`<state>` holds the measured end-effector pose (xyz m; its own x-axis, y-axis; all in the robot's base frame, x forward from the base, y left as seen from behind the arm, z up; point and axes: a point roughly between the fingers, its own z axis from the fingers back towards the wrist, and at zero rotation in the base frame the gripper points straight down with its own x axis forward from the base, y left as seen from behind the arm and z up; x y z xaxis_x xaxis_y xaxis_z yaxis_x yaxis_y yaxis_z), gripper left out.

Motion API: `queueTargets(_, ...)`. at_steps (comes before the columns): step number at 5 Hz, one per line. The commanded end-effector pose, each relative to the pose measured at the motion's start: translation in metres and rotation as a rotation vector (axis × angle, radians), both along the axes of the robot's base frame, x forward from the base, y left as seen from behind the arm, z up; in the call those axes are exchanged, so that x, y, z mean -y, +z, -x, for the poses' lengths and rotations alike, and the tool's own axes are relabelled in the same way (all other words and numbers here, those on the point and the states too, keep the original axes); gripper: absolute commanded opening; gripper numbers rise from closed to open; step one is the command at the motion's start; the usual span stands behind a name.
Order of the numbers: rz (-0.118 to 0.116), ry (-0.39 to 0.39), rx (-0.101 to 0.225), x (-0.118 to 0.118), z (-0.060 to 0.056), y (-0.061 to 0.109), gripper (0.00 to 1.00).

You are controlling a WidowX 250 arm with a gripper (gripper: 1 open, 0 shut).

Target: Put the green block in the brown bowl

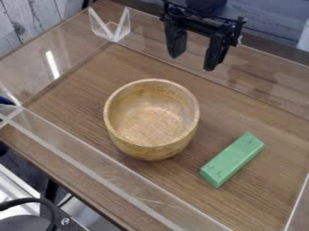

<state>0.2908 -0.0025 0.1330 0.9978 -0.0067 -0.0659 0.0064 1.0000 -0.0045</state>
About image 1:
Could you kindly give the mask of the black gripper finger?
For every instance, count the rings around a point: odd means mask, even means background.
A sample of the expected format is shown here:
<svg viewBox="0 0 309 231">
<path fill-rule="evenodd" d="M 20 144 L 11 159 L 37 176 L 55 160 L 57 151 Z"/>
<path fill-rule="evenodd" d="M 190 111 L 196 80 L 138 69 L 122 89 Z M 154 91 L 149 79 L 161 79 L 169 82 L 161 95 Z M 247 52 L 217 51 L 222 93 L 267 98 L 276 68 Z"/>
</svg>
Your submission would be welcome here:
<svg viewBox="0 0 309 231">
<path fill-rule="evenodd" d="M 181 24 L 168 16 L 165 18 L 165 32 L 168 41 L 168 52 L 173 59 L 176 59 L 185 51 L 188 46 L 188 31 Z"/>
<path fill-rule="evenodd" d="M 205 54 L 204 69 L 213 71 L 218 64 L 222 63 L 229 51 L 228 37 L 216 33 L 210 37 L 210 43 Z"/>
</svg>

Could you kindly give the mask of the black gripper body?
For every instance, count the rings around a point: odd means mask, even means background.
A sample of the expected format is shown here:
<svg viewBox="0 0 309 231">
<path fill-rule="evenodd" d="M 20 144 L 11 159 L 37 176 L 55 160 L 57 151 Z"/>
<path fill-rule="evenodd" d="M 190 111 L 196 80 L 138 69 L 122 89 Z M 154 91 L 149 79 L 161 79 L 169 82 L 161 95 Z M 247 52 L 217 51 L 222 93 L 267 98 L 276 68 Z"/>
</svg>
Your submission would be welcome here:
<svg viewBox="0 0 309 231">
<path fill-rule="evenodd" d="M 213 34 L 221 33 L 228 37 L 229 46 L 240 44 L 243 26 L 247 24 L 244 16 L 237 19 L 229 19 L 209 12 L 194 10 L 189 5 L 180 5 L 170 0 L 164 0 L 164 14 L 161 21 L 170 16 L 186 31 L 196 32 L 202 36 L 212 37 Z"/>
</svg>

